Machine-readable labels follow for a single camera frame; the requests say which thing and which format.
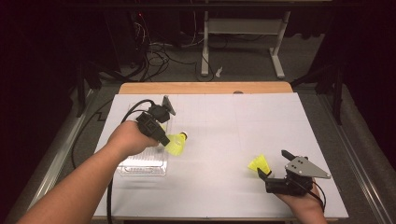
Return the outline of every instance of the white metal stand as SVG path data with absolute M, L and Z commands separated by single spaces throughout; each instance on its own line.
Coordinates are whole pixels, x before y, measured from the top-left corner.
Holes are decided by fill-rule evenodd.
M 248 35 L 277 35 L 276 45 L 269 52 L 278 78 L 284 78 L 282 65 L 277 56 L 282 43 L 283 35 L 289 22 L 290 12 L 285 12 L 283 19 L 279 20 L 245 20 L 245 19 L 209 19 L 205 12 L 204 48 L 201 75 L 209 74 L 209 48 L 207 46 L 209 34 L 248 34 Z

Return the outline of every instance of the dark background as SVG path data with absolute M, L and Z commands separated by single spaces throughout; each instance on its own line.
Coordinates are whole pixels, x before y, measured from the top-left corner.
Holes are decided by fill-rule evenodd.
M 120 54 L 122 48 L 113 41 L 106 23 L 111 13 L 72 12 L 47 1 L 4 0 L 0 4 L 2 222 L 71 109 L 69 93 L 76 87 L 81 62 L 95 61 L 120 70 L 124 57 L 135 55 Z M 395 9 L 390 0 L 377 1 L 370 10 L 295 9 L 286 32 L 286 36 L 303 34 L 305 38 L 327 33 L 312 70 L 339 58 L 346 62 L 345 83 L 393 167 Z M 180 30 L 193 35 L 188 11 L 143 13 L 148 26 L 175 45 Z M 276 13 L 268 9 L 211 12 L 218 17 L 258 18 Z M 197 12 L 198 27 L 203 25 L 202 17 L 203 12 Z M 127 26 L 125 18 L 119 20 Z M 139 47 L 134 42 L 124 44 L 131 52 Z

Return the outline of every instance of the hand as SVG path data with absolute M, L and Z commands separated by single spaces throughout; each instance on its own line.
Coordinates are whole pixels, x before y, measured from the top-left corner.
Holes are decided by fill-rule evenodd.
M 116 148 L 121 156 L 126 159 L 128 156 L 141 153 L 146 147 L 158 146 L 158 142 L 143 135 L 136 122 L 126 120 L 114 130 L 106 145 Z
M 313 184 L 313 193 L 319 196 L 317 186 Z M 304 224 L 327 223 L 318 199 L 306 193 L 304 196 L 290 196 L 276 194 L 280 200 L 287 204 L 291 212 Z

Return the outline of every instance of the gray floor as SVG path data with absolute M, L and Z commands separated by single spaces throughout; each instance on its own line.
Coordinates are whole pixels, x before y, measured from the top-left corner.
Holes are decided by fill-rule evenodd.
M 284 80 L 292 81 L 306 74 L 315 57 L 321 39 L 322 37 L 312 37 L 303 40 L 299 36 L 284 39 L 279 52 L 279 58 L 286 75 Z M 215 73 L 222 67 L 220 77 L 215 77 L 213 81 L 279 81 L 276 78 L 274 67 L 268 54 L 268 48 L 274 42 L 275 39 L 271 36 L 262 37 L 256 41 L 243 41 L 233 38 L 229 39 L 226 48 L 223 48 L 226 42 L 222 38 L 211 38 L 210 66 Z M 175 49 L 166 47 L 166 50 L 168 55 L 174 60 L 183 63 L 197 62 L 197 72 L 194 71 L 194 65 L 170 62 L 164 73 L 151 80 L 158 82 L 196 81 L 196 75 L 201 70 L 202 48 Z M 348 94 L 347 88 L 344 87 L 343 92 L 343 125 L 338 126 L 333 122 L 332 116 L 329 114 L 329 100 L 332 97 L 330 95 L 316 95 L 313 89 L 314 86 L 313 84 L 304 84 L 295 88 L 294 91 L 299 93 L 312 129 L 349 213 L 348 219 L 339 220 L 336 223 L 391 223 L 391 220 L 387 217 L 381 217 L 381 215 L 386 214 L 383 210 L 375 211 L 375 209 L 379 203 L 389 213 L 396 209 L 395 171 L 390 167 L 387 159 L 368 131 L 364 120 Z M 117 82 L 106 81 L 104 87 L 96 93 L 96 97 L 87 111 L 87 118 L 97 108 L 111 100 L 119 87 L 120 84 Z M 83 162 L 93 153 L 104 126 L 104 122 L 101 120 L 106 117 L 109 108 L 110 104 L 107 104 L 101 109 L 101 118 L 99 119 L 99 115 L 95 115 L 77 140 L 75 147 L 77 164 Z M 58 148 L 62 146 L 64 139 L 70 134 L 71 125 L 76 120 L 75 114 L 76 108 L 74 107 L 47 155 L 35 170 L 31 181 L 14 205 L 8 216 L 7 223 L 15 223 L 26 211 Z M 58 181 L 62 180 L 71 171 L 70 158 L 67 158 Z M 373 202 L 373 200 L 368 200 L 376 198 L 376 195 L 381 201 L 374 200 Z M 389 214 L 389 217 L 392 220 L 396 220 L 396 216 L 393 213 Z

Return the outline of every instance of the table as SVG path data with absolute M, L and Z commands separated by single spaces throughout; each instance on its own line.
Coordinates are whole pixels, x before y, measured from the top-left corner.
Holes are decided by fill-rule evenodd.
M 125 177 L 115 173 L 112 200 L 115 218 L 290 220 L 294 218 L 289 208 L 275 195 L 265 192 L 264 182 L 247 168 L 248 163 L 263 153 L 276 178 L 281 178 L 288 161 L 281 157 L 280 149 L 288 149 L 296 155 L 306 154 L 313 163 L 329 171 L 298 95 L 286 82 L 124 84 L 96 150 L 120 123 L 123 110 L 128 107 L 125 103 L 142 97 L 159 102 L 162 94 L 169 94 L 177 112 L 172 132 L 187 129 L 189 133 L 185 152 L 179 157 L 168 157 L 164 176 Z M 230 122 L 233 113 L 245 116 Z M 347 217 L 333 180 L 317 182 L 328 196 L 326 218 Z M 106 196 L 93 218 L 105 216 Z

